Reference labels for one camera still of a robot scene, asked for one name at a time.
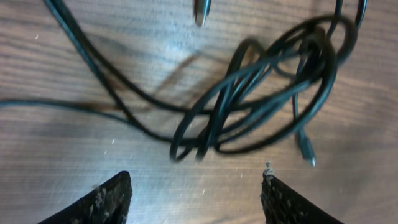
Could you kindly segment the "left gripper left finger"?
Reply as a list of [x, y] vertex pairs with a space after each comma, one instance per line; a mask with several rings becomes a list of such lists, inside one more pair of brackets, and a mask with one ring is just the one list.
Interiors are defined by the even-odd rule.
[[40, 224], [126, 224], [131, 197], [131, 176], [121, 171]]

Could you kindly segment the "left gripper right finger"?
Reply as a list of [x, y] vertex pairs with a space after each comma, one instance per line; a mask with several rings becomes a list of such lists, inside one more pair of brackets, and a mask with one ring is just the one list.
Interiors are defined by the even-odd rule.
[[342, 224], [278, 179], [270, 162], [266, 162], [262, 176], [266, 224]]

